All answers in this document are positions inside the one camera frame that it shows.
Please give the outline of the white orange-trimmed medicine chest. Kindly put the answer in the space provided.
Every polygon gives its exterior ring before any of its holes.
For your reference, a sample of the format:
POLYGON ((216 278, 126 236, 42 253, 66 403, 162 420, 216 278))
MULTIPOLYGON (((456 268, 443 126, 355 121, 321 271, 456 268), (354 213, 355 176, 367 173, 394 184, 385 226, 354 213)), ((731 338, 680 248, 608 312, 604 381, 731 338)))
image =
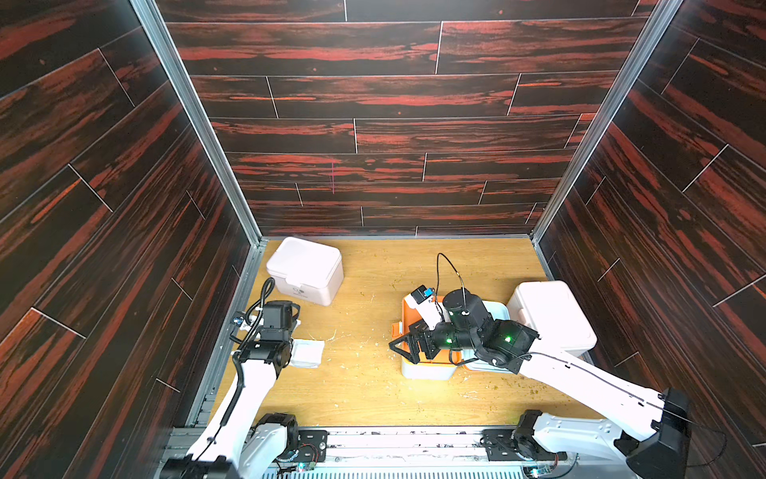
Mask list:
POLYGON ((452 291, 437 309, 442 315, 434 327, 420 319, 392 339, 389 348, 413 365, 445 351, 454 367, 482 362, 517 374, 539 338, 536 331, 511 321, 504 305, 486 303, 470 293, 452 291))

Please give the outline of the white gauze packet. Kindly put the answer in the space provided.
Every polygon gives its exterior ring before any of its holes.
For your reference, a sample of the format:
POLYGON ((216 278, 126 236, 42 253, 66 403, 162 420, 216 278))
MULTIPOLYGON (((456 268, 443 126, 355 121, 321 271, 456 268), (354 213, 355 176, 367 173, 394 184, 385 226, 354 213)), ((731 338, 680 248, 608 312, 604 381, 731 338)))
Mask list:
POLYGON ((319 368, 324 348, 325 342, 321 340, 295 339, 292 342, 289 365, 303 369, 319 368))

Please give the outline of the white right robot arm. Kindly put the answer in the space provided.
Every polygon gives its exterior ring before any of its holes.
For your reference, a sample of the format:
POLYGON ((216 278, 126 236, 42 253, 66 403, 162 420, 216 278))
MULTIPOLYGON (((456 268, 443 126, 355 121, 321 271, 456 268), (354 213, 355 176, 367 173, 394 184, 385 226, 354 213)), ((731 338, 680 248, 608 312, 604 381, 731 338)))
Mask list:
POLYGON ((494 317, 466 289, 437 299, 419 287, 403 301, 402 331, 392 351, 417 365, 441 352, 460 363, 484 362, 544 383, 600 413, 599 420, 525 411, 507 437, 488 437, 491 459, 508 453, 554 463, 568 453, 622 461, 640 478, 682 478, 691 441, 690 401, 681 391, 658 392, 620 379, 570 354, 533 329, 526 315, 494 317))

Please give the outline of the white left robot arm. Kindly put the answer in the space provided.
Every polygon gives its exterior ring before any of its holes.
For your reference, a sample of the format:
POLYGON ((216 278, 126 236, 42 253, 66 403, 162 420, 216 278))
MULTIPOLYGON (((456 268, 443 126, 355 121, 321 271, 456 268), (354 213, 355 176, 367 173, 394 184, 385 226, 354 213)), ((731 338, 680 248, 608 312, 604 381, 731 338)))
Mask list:
POLYGON ((296 303, 269 301, 261 306, 247 335, 233 338, 235 382, 201 437, 184 457, 168 460, 159 477, 261 478, 287 451, 296 435, 292 416, 269 419, 259 426, 253 421, 290 363, 299 315, 296 303))

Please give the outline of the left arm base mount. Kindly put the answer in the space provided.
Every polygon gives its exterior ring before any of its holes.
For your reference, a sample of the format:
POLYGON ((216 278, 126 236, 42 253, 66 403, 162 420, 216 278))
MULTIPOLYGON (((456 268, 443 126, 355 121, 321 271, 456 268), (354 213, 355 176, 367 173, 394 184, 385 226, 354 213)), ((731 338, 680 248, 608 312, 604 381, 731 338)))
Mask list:
POLYGON ((329 432, 322 429, 300 429, 289 439, 287 449, 275 459, 279 474, 308 472, 327 457, 329 432))

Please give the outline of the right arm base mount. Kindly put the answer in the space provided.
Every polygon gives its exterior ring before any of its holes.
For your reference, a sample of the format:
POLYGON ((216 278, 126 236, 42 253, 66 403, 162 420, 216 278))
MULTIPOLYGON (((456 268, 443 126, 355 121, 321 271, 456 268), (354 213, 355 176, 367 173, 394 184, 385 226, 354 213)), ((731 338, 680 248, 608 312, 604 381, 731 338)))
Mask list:
POLYGON ((490 462, 500 461, 555 461, 558 454, 544 449, 533 433, 515 429, 485 429, 480 445, 490 462))

